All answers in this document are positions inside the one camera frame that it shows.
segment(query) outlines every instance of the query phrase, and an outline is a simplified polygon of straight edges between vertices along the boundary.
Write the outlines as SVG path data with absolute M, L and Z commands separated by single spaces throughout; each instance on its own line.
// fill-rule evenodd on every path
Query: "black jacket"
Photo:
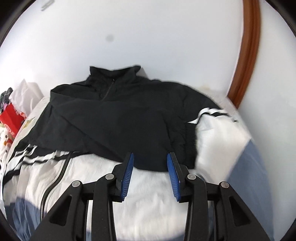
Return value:
M 188 122 L 204 108 L 220 108 L 188 86 L 139 77 L 140 68 L 90 67 L 87 80 L 57 86 L 23 142 L 119 162 L 130 151 L 135 167 L 152 171 L 166 171 L 174 151 L 194 168 L 195 124 Z

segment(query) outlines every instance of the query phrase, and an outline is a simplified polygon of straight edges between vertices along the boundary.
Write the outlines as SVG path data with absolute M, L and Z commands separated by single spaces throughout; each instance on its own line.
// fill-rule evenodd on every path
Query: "white sleeve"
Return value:
M 196 173 L 210 183 L 226 181 L 251 138 L 249 133 L 225 110 L 203 111 L 195 121 Z

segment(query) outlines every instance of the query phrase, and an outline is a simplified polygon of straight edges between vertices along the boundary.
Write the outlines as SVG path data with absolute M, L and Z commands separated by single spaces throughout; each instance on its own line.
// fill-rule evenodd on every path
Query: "blue fabric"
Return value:
M 274 241 L 271 191 L 258 149 L 250 140 L 228 179 L 229 184 L 255 215 Z
M 271 192 L 263 160 L 252 141 L 248 143 L 228 179 L 229 184 L 247 204 L 271 241 L 273 212 Z M 5 207 L 7 220 L 23 241 L 28 241 L 39 224 L 40 209 L 30 202 L 17 198 L 16 203 Z M 184 235 L 167 241 L 182 241 Z

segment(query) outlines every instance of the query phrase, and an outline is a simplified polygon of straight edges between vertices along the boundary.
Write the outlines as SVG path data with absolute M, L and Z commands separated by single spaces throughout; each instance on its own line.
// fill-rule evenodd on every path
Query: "silver screw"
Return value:
M 73 187 L 79 187 L 79 185 L 80 185 L 80 182 L 79 181 L 74 181 L 74 182 L 72 182 L 72 186 Z
M 196 178 L 196 176 L 194 174 L 188 174 L 187 178 L 190 180 L 194 180 Z
M 112 180 L 112 179 L 114 178 L 114 175 L 113 175 L 112 173 L 109 173 L 109 174 L 107 174 L 107 175 L 105 176 L 105 178 L 106 178 L 107 180 Z
M 223 188 L 229 188 L 229 183 L 227 183 L 227 182 L 221 182 L 221 187 L 223 187 Z

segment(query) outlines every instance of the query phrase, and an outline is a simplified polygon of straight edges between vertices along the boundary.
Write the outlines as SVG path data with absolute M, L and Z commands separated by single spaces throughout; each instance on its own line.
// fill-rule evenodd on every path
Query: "blue gripper pad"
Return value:
M 170 182 L 172 184 L 172 189 L 174 193 L 174 197 L 177 199 L 177 202 L 181 199 L 181 193 L 180 193 L 180 181 L 177 176 L 177 172 L 172 160 L 172 156 L 170 153 L 167 156 L 167 165 L 168 165 L 168 173 L 170 175 Z
M 126 172 L 124 173 L 122 182 L 121 182 L 121 199 L 124 201 L 124 198 L 128 194 L 128 187 L 131 181 L 131 174 L 133 172 L 133 153 L 130 155 L 128 164 L 126 166 Z

